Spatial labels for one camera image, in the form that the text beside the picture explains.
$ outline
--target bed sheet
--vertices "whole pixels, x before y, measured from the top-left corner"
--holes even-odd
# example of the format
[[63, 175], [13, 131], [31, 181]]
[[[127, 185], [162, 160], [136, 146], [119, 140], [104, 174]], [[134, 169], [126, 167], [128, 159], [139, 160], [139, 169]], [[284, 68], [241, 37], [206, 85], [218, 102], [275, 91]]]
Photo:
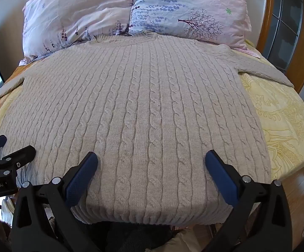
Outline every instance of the bed sheet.
[[[248, 48], [260, 58], [242, 55], [270, 64], [255, 48], [250, 45]], [[19, 66], [8, 80], [30, 65]], [[271, 178], [283, 179], [304, 166], [304, 102], [291, 87], [247, 73], [239, 76], [262, 124], [271, 160]], [[0, 98], [0, 124], [21, 91], [22, 85]]]

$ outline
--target clothing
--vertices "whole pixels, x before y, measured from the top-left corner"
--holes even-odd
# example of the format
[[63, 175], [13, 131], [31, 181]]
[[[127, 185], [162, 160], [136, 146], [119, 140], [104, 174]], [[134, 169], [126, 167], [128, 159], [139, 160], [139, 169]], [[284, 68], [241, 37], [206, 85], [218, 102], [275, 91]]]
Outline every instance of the clothing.
[[30, 66], [0, 134], [0, 158], [27, 145], [36, 157], [18, 185], [48, 183], [93, 151], [97, 172], [74, 215], [83, 222], [224, 222], [231, 207], [204, 166], [214, 149], [254, 181], [270, 183], [261, 125], [238, 72], [292, 86], [276, 68], [226, 45], [145, 32], [101, 35]]

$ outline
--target ribbed neckline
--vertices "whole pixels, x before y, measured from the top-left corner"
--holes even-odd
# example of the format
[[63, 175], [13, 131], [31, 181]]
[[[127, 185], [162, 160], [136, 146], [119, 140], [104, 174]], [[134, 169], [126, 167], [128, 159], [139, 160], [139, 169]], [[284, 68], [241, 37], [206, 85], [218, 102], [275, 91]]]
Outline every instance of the ribbed neckline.
[[127, 46], [136, 43], [143, 43], [148, 41], [154, 41], [158, 34], [150, 31], [144, 31], [133, 36], [108, 36], [108, 35], [97, 35], [96, 39], [88, 42], [90, 46], [102, 46], [102, 47], [117, 47]]

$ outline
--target floor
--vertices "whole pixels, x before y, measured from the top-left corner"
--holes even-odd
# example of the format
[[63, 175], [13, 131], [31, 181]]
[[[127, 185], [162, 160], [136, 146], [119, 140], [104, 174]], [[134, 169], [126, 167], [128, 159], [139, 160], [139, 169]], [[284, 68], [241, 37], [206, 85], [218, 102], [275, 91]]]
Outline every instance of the floor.
[[304, 230], [304, 168], [283, 180], [283, 187], [289, 202], [294, 249]]

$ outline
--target pillow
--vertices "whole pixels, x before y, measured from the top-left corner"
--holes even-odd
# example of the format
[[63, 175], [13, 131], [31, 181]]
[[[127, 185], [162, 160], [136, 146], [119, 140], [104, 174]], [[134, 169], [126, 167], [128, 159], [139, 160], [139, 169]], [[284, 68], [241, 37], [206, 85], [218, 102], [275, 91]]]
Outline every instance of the pillow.
[[29, 0], [23, 49], [26, 62], [99, 34], [125, 31], [133, 0]]
[[246, 50], [245, 0], [135, 0], [129, 33], [143, 30]]

